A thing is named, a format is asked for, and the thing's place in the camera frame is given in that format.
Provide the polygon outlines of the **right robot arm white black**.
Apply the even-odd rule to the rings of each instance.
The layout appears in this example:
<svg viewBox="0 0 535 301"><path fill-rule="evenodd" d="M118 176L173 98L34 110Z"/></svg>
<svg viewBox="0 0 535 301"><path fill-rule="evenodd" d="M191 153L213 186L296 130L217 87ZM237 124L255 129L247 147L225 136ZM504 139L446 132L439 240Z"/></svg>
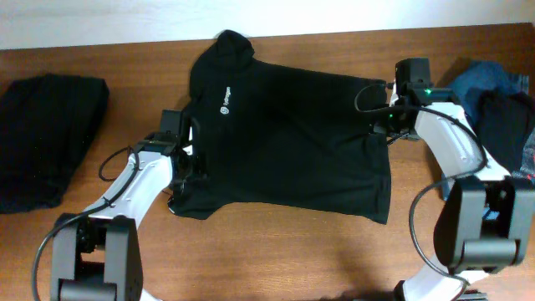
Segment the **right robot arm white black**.
<svg viewBox="0 0 535 301"><path fill-rule="evenodd" d="M514 178L484 147L451 89L431 82L427 58L402 59L386 84L388 105L371 110L377 130L423 140L438 161L442 178L423 188L409 209L410 238L424 261L400 281L394 300L486 300L474 283L517 266L526 256L534 214L534 185ZM427 257L415 232L415 209L430 190L450 192L435 225L434 254Z"/></svg>

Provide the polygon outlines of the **black t-shirt with logo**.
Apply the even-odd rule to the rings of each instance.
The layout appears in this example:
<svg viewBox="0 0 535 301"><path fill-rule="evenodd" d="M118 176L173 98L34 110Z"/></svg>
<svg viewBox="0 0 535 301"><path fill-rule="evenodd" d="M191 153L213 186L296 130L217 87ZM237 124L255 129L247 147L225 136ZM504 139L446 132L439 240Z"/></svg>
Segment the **black t-shirt with logo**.
<svg viewBox="0 0 535 301"><path fill-rule="evenodd" d="M385 102L382 80L265 63L226 30L193 64L189 95L192 168L172 213L263 202L387 222L388 147L364 114Z"/></svg>

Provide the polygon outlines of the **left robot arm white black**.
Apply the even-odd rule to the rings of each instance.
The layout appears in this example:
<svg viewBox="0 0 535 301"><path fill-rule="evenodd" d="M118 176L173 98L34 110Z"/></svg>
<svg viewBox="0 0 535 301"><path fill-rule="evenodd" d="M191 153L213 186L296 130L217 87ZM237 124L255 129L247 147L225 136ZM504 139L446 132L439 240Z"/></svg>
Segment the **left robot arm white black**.
<svg viewBox="0 0 535 301"><path fill-rule="evenodd" d="M138 229L165 190L176 195L192 170L192 125L163 110L160 129L129 149L124 170L81 213L64 213L47 239L53 244L52 300L152 300L144 285Z"/></svg>

